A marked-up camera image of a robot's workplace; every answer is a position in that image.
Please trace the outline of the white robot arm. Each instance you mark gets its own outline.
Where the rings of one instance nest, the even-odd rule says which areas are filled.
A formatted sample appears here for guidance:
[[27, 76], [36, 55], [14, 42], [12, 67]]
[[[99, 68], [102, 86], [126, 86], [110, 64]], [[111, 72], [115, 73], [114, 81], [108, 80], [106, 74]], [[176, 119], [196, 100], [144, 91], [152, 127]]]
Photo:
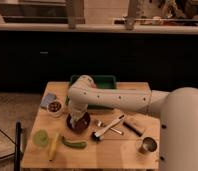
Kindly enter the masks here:
[[69, 88], [69, 123], [78, 126], [90, 105], [160, 116], [160, 171], [198, 171], [198, 88], [171, 92], [99, 89], [80, 76]]

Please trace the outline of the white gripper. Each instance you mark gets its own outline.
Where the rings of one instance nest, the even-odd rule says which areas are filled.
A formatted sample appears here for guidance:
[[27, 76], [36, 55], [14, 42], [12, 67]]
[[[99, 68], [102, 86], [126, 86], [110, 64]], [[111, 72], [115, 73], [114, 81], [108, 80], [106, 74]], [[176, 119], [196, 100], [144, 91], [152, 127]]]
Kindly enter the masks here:
[[75, 127], [77, 122], [84, 116], [85, 110], [71, 109], [70, 116], [72, 127]]

